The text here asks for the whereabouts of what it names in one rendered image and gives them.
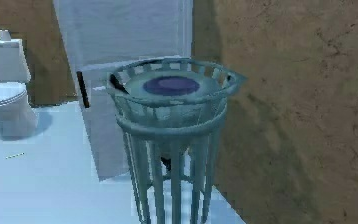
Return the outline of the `green slatted garbage container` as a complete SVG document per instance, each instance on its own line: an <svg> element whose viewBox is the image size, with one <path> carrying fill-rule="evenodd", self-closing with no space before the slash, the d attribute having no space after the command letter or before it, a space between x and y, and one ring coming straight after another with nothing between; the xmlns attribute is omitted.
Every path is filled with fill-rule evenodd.
<svg viewBox="0 0 358 224"><path fill-rule="evenodd" d="M146 92L161 76L183 76L200 88L182 96ZM140 224L206 224L228 98L247 78L218 63L145 59L104 78L123 133Z"/></svg>

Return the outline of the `blue garbage can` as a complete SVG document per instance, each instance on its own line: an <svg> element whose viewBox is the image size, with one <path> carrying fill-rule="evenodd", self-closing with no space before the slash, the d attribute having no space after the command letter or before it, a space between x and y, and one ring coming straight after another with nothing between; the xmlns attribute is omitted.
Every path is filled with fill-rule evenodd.
<svg viewBox="0 0 358 224"><path fill-rule="evenodd" d="M161 76L143 84L146 92L161 96L182 96L196 92L199 88L197 81L183 76Z"/></svg>

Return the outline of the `white room door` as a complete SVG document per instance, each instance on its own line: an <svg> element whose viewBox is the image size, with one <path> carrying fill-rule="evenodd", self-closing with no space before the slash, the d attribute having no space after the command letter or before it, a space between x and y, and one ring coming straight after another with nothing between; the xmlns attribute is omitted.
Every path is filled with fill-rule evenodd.
<svg viewBox="0 0 358 224"><path fill-rule="evenodd" d="M101 181L128 171L123 133L103 79L133 62L189 57L194 0L52 0ZM83 105L76 72L85 81Z"/></svg>

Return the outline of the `white toilet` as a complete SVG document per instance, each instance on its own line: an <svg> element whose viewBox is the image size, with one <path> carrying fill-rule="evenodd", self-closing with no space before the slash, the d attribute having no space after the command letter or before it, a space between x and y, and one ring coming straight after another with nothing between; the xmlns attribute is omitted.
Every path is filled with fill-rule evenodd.
<svg viewBox="0 0 358 224"><path fill-rule="evenodd" d="M23 40L0 30L0 138L27 138L35 131L38 119L26 86L30 80Z"/></svg>

